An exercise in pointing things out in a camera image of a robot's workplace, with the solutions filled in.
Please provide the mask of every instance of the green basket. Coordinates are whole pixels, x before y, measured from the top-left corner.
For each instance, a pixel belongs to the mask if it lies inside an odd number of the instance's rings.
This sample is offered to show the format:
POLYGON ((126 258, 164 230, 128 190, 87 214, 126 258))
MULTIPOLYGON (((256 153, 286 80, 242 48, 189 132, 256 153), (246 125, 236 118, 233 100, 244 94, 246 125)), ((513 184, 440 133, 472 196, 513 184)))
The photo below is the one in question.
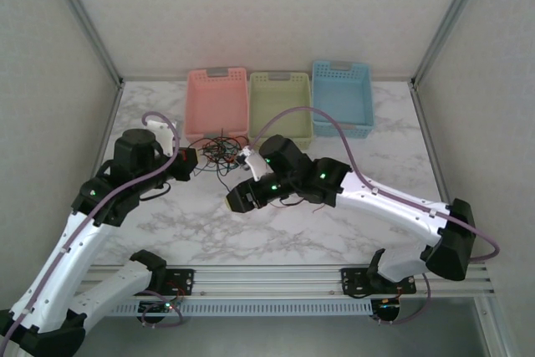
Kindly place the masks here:
MULTIPOLYGON (((254 139, 266 123, 280 112, 296 106, 312 106, 310 80, 306 73, 252 73, 249 89, 249 139, 254 139)), ((291 139, 306 150, 313 138, 312 113, 298 111, 277 120, 257 143, 272 135, 291 139)))

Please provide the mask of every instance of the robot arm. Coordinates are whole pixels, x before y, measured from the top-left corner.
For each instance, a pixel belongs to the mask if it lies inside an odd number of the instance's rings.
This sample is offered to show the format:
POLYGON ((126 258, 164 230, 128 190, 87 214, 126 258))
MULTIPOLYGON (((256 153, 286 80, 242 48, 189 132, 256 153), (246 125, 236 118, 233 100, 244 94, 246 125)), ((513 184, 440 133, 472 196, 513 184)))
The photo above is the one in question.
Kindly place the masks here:
MULTIPOLYGON (((172 150, 172 139, 168 142, 172 150)), ((10 310, 0 311, 0 334, 10 334, 12 341, 34 356, 71 356, 85 334, 119 301, 146 289, 159 290, 166 261, 142 250, 113 277, 74 297, 105 241, 139 206, 141 195, 163 188, 171 179, 190 180, 197 164, 196 151, 180 148, 169 163, 169 145, 158 142, 150 130, 123 133, 115 142, 114 159, 106 161, 95 177, 81 186, 64 232, 39 275, 10 310), (148 177, 157 170, 161 172, 148 177), (136 181, 143 176, 146 180, 136 181), (95 207, 120 187, 124 189, 83 226, 95 207), (73 241, 65 246, 71 238, 73 241)))
POLYGON ((455 200, 448 206, 444 202, 422 200, 357 176, 350 166, 334 159, 311 161, 291 140, 280 135, 264 142, 259 151, 261 158, 253 157, 252 152, 248 150, 247 160, 242 160, 254 164, 250 168, 258 180, 244 181, 227 195, 232 211, 248 212, 295 193, 311 203, 364 209, 403 227, 418 238, 418 243, 378 250, 368 271, 378 293, 383 283, 398 283, 427 271, 450 280, 462 280, 466 276, 475 235, 442 217, 455 214, 474 226, 466 202, 455 200), (399 200, 425 205, 428 212, 399 200))

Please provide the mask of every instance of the pink basket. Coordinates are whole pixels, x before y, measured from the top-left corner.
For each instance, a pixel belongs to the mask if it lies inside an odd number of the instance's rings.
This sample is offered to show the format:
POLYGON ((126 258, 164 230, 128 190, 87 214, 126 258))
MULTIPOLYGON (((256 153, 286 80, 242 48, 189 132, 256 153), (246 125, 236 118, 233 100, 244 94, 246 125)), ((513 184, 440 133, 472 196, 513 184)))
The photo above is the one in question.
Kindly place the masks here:
POLYGON ((244 68, 192 70, 187 75, 186 138, 196 148, 202 138, 226 135, 247 141, 249 100, 244 68))

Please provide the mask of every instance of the plastic basket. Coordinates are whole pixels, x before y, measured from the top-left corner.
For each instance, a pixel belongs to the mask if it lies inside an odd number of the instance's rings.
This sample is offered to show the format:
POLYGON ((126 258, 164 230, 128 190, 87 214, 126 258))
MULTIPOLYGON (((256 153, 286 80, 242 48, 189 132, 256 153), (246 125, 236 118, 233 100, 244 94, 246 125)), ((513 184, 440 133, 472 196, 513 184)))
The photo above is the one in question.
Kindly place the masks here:
MULTIPOLYGON (((313 65, 313 106, 330 115, 344 134, 366 138, 374 129, 374 97, 367 64, 316 61, 313 65)), ((335 136, 338 131, 323 116, 313 115, 314 132, 335 136)))
MULTIPOLYGON (((219 135, 247 138, 249 107, 244 68, 192 70, 187 76, 184 131, 196 148, 219 135)), ((244 145, 246 138, 240 142, 244 145)))
MULTIPOLYGON (((296 106, 311 106, 310 79, 306 73, 251 74, 249 138, 257 136, 266 123, 280 112, 296 106)), ((275 122, 257 143, 280 134, 306 150, 313 137, 312 115, 308 111, 290 113, 275 122)))

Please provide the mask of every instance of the marble table surface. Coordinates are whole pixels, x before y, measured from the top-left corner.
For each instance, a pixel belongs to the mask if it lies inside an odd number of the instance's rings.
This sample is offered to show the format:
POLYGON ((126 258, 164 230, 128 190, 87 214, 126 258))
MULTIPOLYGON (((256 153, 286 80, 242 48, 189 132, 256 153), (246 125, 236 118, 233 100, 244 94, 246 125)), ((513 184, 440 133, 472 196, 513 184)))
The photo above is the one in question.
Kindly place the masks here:
MULTIPOLYGON (((142 127, 140 118, 147 110, 183 121, 185 98, 184 82, 127 83, 105 159, 112 157, 113 144, 124 130, 142 127)), ((374 83, 374 102, 376 128, 365 140, 349 141, 360 170, 387 186, 439 200, 407 84, 374 83)), ((307 152, 312 158, 330 156, 349 163, 339 138, 316 137, 307 152)), ((236 169, 224 180, 233 188, 249 177, 236 169)), ((169 194, 130 213, 94 264, 122 265, 142 248, 174 265, 369 263, 378 248, 413 241, 379 218, 341 207, 314 211, 318 206, 304 202, 232 213, 224 202, 227 192, 212 172, 171 184, 169 194)))

